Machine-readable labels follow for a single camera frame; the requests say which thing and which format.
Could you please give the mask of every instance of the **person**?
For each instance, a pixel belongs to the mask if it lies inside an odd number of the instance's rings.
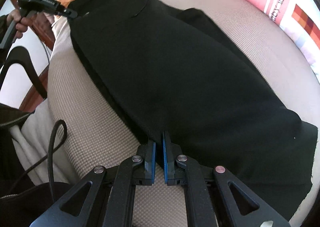
[[[28,30],[28,27],[32,26],[34,19],[35,17],[21,18],[21,15],[18,9],[13,10],[8,15],[0,16],[0,40],[2,40],[2,38],[4,37],[5,32],[7,31],[7,28],[9,27],[10,23],[13,20],[17,22],[16,37],[17,39],[21,39],[23,36],[23,33],[25,33]]]

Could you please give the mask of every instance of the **white wall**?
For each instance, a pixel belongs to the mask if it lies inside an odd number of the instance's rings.
[[[7,15],[12,10],[14,10],[14,6],[10,0],[7,0],[0,10],[0,16]],[[16,40],[12,48],[19,45],[24,46],[29,51],[33,66],[37,74],[40,75],[48,65],[48,60],[40,40],[30,28],[21,39]],[[31,86],[32,83],[23,67],[19,64],[12,65],[0,91],[0,103],[19,108]]]

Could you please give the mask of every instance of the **human hand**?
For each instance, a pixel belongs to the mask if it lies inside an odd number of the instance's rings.
[[[35,17],[36,17],[36,15],[33,16],[32,18],[24,17],[21,19],[21,15],[20,15],[19,10],[15,9],[7,16],[7,27],[9,27],[12,20],[17,22],[17,24],[16,24],[16,29],[17,29],[16,37],[18,39],[21,39],[23,36],[22,33],[25,33],[28,30],[28,26],[32,26]]]

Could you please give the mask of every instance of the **person's sleeve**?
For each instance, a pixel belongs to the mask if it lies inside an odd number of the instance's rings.
[[[0,16],[0,42],[7,31],[7,15]]]

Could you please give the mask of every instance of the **plaid fabric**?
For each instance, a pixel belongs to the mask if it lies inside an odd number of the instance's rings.
[[[311,20],[311,18],[298,6],[296,5],[292,13],[292,18],[295,19],[302,28],[310,35],[314,40],[318,48],[320,49],[320,30]]]

